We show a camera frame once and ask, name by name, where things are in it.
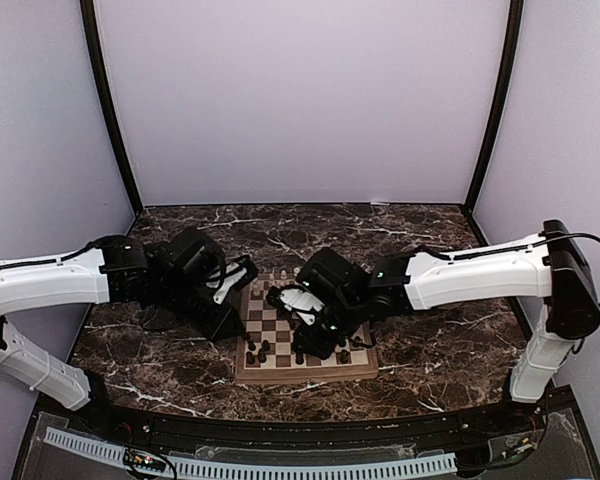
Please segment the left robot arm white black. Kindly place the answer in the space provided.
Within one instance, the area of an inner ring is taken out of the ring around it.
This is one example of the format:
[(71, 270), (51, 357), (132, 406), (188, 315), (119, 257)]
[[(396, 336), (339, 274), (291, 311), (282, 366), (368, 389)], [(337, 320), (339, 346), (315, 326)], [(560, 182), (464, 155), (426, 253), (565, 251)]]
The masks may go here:
[(67, 304), (138, 303), (175, 317), (206, 323), (240, 321), (226, 297), (251, 279), (245, 257), (229, 260), (194, 229), (166, 243), (146, 245), (113, 235), (65, 254), (0, 260), (0, 371), (81, 411), (100, 436), (121, 427), (96, 375), (72, 367), (28, 340), (7, 320), (25, 310)]

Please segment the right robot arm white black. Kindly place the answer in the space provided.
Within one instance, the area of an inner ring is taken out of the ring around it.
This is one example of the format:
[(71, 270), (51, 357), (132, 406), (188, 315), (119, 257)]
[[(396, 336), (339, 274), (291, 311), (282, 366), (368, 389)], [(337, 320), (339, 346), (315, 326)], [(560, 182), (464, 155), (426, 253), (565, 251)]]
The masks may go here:
[(542, 397), (575, 343), (600, 326), (600, 295), (578, 237), (548, 220), (540, 233), (509, 243), (448, 252), (419, 246), (381, 258), (371, 271), (323, 248), (279, 299), (302, 321), (295, 350), (320, 358), (368, 321), (465, 301), (542, 299), (536, 329), (510, 375), (509, 396), (490, 413), (491, 426), (510, 434), (527, 420), (528, 403)]

